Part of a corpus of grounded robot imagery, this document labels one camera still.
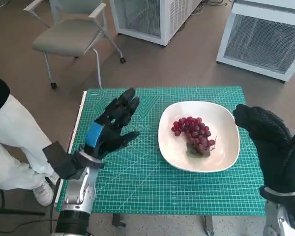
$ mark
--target table leg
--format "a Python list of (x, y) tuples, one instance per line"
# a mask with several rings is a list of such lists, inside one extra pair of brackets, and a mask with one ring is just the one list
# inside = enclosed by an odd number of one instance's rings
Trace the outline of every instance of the table leg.
[(113, 226), (117, 227), (126, 227), (126, 223), (121, 220), (121, 214), (113, 214)]
[(205, 215), (205, 231), (208, 236), (214, 236), (213, 221), (211, 215)]

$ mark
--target white sneaker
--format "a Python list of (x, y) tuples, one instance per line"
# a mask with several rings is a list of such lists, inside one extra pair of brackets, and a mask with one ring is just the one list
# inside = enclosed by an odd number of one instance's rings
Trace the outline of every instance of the white sneaker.
[(33, 189), (33, 193), (38, 203), (44, 207), (50, 205), (53, 201), (54, 192), (47, 181), (43, 182), (38, 188)]
[(53, 185), (56, 185), (57, 180), (59, 179), (59, 175), (54, 171), (51, 176), (48, 176), (48, 178), (53, 183)]

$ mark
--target chair leg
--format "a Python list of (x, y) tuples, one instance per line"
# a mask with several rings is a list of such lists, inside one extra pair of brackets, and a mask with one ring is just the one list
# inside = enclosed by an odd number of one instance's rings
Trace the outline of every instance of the chair leg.
[(57, 88), (57, 84), (53, 80), (53, 77), (51, 76), (50, 66), (49, 66), (48, 59), (47, 59), (47, 53), (44, 53), (44, 58), (45, 58), (46, 65), (47, 65), (47, 70), (48, 70), (48, 75), (49, 75), (49, 80), (50, 80), (51, 88), (52, 89), (56, 89)]
[(103, 34), (108, 38), (108, 40), (113, 44), (113, 46), (116, 48), (116, 50), (119, 52), (120, 54), (120, 58), (124, 58), (122, 51), (120, 50), (120, 48), (117, 46), (117, 44), (113, 41), (113, 39), (109, 36), (109, 34), (105, 31), (105, 29), (101, 26), (101, 24), (94, 20), (94, 22), (97, 24), (97, 26), (102, 30)]
[(94, 48), (91, 48), (91, 49), (96, 53), (98, 84), (99, 84), (100, 88), (103, 89), (103, 87), (102, 87), (102, 78), (100, 76), (99, 55), (98, 55), (98, 52)]

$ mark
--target green cutting mat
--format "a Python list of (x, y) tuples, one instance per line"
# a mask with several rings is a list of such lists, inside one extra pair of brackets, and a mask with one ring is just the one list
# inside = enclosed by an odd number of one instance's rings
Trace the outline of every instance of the green cutting mat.
[[(87, 92), (73, 150), (84, 144), (94, 119), (124, 89), (94, 89)], [(262, 173), (253, 143), (239, 129), (241, 150), (228, 170), (196, 174), (178, 170), (162, 157), (157, 140), (159, 120), (171, 104), (208, 101), (232, 111), (245, 103), (240, 87), (138, 88), (140, 105), (125, 132), (140, 130), (129, 147), (106, 157), (97, 178), (93, 212), (193, 215), (263, 215), (264, 201), (258, 188)], [(58, 210), (64, 198), (64, 183)]]

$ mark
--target floor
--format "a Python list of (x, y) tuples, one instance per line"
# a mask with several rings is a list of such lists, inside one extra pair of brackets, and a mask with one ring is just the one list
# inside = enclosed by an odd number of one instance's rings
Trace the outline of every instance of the floor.
[[(22, 11), (30, 0), (11, 0), (0, 9), (0, 77), (10, 86), (12, 94), (33, 114), (38, 124), (51, 139), (66, 147), (72, 131), (82, 91), (98, 88), (96, 61), (92, 52), (74, 60), (50, 56), (52, 73), (59, 88), (51, 90), (43, 55), (31, 48), (33, 40), (45, 26)], [(118, 55), (106, 39), (96, 48), (101, 56), (103, 87), (153, 86), (214, 86), (240, 85), (250, 106), (262, 106), (283, 118), (295, 129), (295, 74), (285, 84), (275, 79), (216, 64), (223, 28), (230, 6), (206, 6), (202, 14), (191, 16), (185, 28), (178, 32), (166, 47), (114, 32), (109, 7), (106, 9), (111, 35), (123, 50), (126, 64), (120, 64)], [(52, 22), (47, 1), (37, 13)], [(25, 161), (19, 150), (11, 153)], [(40, 207), (31, 191), (6, 191), (6, 207), (26, 208), (47, 212)], [(94, 214), (90, 232), (97, 235), (204, 235), (202, 219), (198, 216), (127, 215), (125, 229), (111, 226), (111, 215)], [(0, 230), (36, 220), (34, 216), (0, 216)], [(261, 235), (263, 217), (214, 217), (216, 235)], [(48, 224), (26, 225), (12, 235), (48, 235)]]

